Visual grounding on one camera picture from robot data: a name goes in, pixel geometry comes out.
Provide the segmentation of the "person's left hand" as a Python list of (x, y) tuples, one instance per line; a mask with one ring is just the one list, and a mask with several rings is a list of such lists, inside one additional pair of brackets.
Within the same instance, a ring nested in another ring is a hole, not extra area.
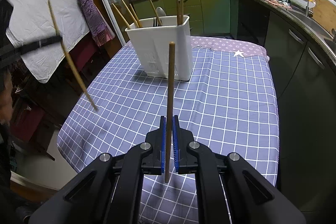
[(13, 115), (13, 100), (11, 97), (13, 84), (9, 72), (5, 74), (4, 85), (4, 90), (1, 91), (0, 120), (1, 124), (9, 124)]

